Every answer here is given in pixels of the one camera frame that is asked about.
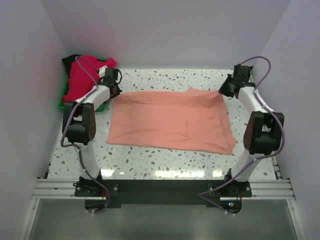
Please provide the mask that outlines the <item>salmon pink t-shirt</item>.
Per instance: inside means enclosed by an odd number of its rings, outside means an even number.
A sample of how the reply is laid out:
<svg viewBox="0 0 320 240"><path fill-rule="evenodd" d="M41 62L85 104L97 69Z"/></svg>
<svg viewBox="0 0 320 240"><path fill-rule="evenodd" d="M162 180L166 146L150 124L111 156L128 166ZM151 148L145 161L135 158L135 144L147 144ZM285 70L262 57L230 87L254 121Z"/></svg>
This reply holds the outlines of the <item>salmon pink t-shirt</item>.
<svg viewBox="0 0 320 240"><path fill-rule="evenodd" d="M230 155L236 139L223 95L189 88L117 96L107 143Z"/></svg>

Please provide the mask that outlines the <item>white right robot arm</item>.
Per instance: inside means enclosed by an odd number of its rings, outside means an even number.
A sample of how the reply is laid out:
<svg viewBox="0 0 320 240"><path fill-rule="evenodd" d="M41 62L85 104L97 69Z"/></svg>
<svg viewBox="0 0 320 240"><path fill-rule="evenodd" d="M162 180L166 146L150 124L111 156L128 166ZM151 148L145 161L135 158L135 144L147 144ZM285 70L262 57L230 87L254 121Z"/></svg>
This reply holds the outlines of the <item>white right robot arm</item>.
<svg viewBox="0 0 320 240"><path fill-rule="evenodd" d="M276 156L284 147L284 120L281 112L275 112L262 99L258 86L251 81L250 66L237 64L233 73L219 89L226 97L235 97L249 113L243 135L244 151L235 166L229 169L223 183L223 192L230 197L240 190L240 182L249 181L261 160Z"/></svg>

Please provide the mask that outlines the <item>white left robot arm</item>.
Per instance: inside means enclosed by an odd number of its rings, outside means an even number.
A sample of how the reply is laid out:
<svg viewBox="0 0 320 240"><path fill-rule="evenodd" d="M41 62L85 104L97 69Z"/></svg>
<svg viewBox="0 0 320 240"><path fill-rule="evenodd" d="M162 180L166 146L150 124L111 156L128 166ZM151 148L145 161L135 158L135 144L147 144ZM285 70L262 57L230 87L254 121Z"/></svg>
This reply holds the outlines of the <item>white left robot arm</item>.
<svg viewBox="0 0 320 240"><path fill-rule="evenodd" d="M122 92L119 84L123 79L122 72L116 68L103 66L97 73L98 80L93 81L93 87L88 93L65 103L60 140L61 147L74 147L77 150L80 180L88 180L85 189L92 196L99 196L104 190L104 184L99 181L101 170L93 147L97 131L95 111L101 104Z"/></svg>

